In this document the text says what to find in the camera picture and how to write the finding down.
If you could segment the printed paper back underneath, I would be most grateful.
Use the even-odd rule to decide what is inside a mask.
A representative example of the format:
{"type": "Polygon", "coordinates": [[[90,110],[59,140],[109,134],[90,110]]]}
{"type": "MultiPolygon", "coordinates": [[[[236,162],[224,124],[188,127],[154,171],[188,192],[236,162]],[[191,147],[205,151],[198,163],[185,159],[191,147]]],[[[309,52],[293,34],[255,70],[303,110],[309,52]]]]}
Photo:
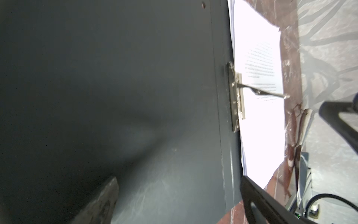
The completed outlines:
{"type": "MultiPolygon", "coordinates": [[[[241,83],[284,93],[281,32],[246,1],[229,1],[233,63],[241,83]]],[[[265,188],[284,160],[285,99],[243,89],[246,118],[240,121],[243,174],[265,188]]]]}

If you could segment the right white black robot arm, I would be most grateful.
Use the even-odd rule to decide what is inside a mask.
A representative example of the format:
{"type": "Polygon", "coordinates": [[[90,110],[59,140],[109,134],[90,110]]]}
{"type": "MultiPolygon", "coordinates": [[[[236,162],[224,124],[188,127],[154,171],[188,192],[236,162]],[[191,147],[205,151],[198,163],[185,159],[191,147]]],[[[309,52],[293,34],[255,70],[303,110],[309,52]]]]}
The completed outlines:
{"type": "Polygon", "coordinates": [[[358,99],[325,101],[306,139],[313,197],[319,223],[358,222],[358,99]]]}

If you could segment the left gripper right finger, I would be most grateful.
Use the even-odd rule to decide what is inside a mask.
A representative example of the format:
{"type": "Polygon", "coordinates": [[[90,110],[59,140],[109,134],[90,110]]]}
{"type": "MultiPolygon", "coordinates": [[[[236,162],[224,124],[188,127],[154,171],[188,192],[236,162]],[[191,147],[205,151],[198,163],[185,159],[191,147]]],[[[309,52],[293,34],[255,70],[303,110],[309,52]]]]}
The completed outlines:
{"type": "Polygon", "coordinates": [[[313,224],[306,218],[298,218],[287,211],[272,196],[249,177],[241,178],[240,192],[245,216],[250,224],[313,224]]]}

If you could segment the black folder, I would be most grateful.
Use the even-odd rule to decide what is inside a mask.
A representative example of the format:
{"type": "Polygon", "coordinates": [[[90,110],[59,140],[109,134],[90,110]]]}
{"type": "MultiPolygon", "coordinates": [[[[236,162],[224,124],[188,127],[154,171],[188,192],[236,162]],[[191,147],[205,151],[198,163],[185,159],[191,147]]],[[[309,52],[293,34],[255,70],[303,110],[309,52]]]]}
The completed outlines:
{"type": "Polygon", "coordinates": [[[241,201],[226,1],[1,1],[1,222],[215,224],[241,201]]]}

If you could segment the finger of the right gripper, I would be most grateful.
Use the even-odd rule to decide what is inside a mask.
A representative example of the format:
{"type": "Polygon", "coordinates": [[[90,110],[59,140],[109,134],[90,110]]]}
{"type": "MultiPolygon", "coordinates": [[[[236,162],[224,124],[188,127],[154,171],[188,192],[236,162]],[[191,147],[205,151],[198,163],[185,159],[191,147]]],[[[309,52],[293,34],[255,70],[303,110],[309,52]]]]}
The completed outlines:
{"type": "Polygon", "coordinates": [[[353,149],[358,153],[358,132],[343,121],[340,113],[358,113],[358,102],[324,102],[319,109],[319,115],[328,123],[353,149]]]}

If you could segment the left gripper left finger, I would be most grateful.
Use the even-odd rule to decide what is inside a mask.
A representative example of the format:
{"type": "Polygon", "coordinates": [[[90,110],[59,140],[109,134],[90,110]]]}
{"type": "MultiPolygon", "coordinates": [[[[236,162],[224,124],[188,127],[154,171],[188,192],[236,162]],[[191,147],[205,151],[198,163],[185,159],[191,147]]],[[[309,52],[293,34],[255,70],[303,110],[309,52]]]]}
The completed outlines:
{"type": "Polygon", "coordinates": [[[118,199],[117,178],[109,177],[85,201],[83,207],[70,220],[71,224],[110,224],[118,199]]]}

